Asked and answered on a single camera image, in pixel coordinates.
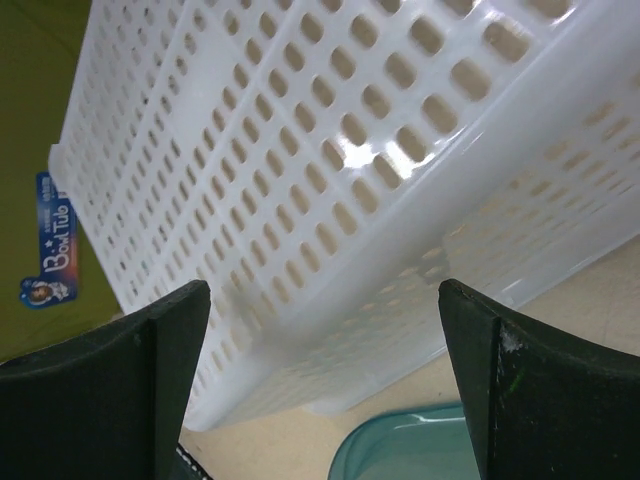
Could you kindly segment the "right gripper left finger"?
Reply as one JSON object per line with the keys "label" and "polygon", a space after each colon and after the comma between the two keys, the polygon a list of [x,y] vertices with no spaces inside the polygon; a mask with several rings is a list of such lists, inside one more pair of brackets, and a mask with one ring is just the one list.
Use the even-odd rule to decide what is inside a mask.
{"label": "right gripper left finger", "polygon": [[195,280],[3,363],[2,478],[169,478],[209,313]]}

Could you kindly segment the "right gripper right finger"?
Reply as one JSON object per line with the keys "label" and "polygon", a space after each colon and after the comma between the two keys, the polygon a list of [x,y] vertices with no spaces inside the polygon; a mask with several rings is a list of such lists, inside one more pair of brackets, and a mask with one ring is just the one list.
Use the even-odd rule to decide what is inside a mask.
{"label": "right gripper right finger", "polygon": [[636,479],[639,359],[442,282],[438,307],[483,479]]}

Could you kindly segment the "teal transparent plastic tub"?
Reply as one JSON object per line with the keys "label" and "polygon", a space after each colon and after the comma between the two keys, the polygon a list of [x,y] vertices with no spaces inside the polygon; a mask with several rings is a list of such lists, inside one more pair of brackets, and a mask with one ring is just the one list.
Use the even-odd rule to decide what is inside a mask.
{"label": "teal transparent plastic tub", "polygon": [[331,462],[330,479],[478,479],[459,403],[386,412],[354,429]]}

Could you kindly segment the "olive green plastic tub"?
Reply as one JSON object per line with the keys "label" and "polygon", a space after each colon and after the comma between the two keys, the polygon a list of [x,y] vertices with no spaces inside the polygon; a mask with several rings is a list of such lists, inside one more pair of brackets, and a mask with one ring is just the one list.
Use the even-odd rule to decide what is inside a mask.
{"label": "olive green plastic tub", "polygon": [[64,341],[120,312],[84,231],[78,295],[44,309],[20,299],[40,273],[36,177],[60,137],[89,16],[88,1],[1,4],[1,360]]}

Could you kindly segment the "white perforated plastic basket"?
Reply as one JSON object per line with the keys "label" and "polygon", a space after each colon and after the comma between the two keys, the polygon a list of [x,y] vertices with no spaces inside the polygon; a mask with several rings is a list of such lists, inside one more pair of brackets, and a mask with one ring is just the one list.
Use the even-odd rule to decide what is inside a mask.
{"label": "white perforated plastic basket", "polygon": [[49,168],[130,313],[211,308],[184,418],[345,411],[639,232],[635,1],[96,1]]}

